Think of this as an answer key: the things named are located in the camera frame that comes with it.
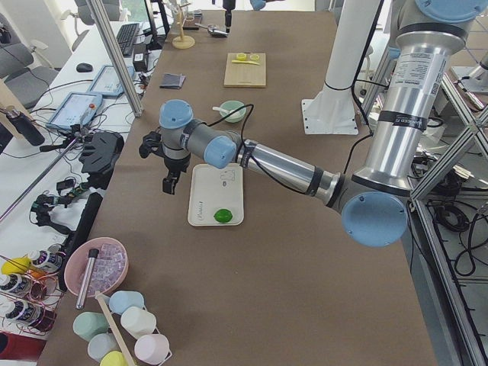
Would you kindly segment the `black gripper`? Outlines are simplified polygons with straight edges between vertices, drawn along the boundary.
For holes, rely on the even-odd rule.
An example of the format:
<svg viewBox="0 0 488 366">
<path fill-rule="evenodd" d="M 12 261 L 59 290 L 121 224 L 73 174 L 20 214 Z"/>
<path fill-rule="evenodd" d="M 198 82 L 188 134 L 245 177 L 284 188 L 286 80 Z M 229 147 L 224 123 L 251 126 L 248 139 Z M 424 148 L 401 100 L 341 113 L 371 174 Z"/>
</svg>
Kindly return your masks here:
<svg viewBox="0 0 488 366">
<path fill-rule="evenodd" d="M 184 150 L 183 157 L 171 157 L 171 153 L 176 153 L 177 150 L 167 148 L 159 132 L 151 131 L 143 137 L 142 143 L 139 147 L 140 157 L 146 159 L 150 154 L 161 157 L 164 160 L 165 167 L 168 169 L 168 174 L 162 180 L 162 191 L 166 194 L 174 194 L 177 181 L 182 172 L 186 172 L 190 162 L 190 154 Z"/>
</svg>

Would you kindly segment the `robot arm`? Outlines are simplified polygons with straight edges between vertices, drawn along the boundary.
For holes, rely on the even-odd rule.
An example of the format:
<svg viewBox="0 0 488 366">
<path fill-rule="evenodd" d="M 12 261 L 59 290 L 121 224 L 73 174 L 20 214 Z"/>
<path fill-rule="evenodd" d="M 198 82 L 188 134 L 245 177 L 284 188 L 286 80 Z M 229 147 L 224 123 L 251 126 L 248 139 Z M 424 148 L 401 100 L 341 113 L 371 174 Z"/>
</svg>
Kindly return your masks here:
<svg viewBox="0 0 488 366">
<path fill-rule="evenodd" d="M 250 5 L 254 11 L 260 11 L 269 2 L 275 2 L 275 0 L 250 0 Z M 229 33 L 232 26 L 232 11 L 236 8 L 236 0 L 222 0 L 222 6 L 225 10 L 226 32 Z"/>
</svg>

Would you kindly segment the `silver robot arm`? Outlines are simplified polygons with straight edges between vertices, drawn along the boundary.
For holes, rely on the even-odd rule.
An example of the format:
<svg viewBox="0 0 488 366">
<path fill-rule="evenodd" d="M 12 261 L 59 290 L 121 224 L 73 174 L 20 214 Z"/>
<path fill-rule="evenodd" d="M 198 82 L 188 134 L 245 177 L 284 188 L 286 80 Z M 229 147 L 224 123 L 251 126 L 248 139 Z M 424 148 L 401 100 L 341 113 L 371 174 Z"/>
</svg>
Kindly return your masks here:
<svg viewBox="0 0 488 366">
<path fill-rule="evenodd" d="M 192 156 L 224 169 L 237 163 L 267 175 L 286 189 L 320 199 L 338 212 L 354 241 L 382 247 L 406 231 L 404 201 L 411 192 L 407 175 L 449 59 L 460 51 L 485 1 L 398 1 L 391 35 L 398 49 L 384 109 L 364 165 L 351 176 L 324 171 L 242 133 L 216 130 L 194 117 L 190 104 L 165 102 L 158 129 L 144 136 L 141 157 L 160 156 L 169 173 L 163 191 L 173 194 Z"/>
</svg>

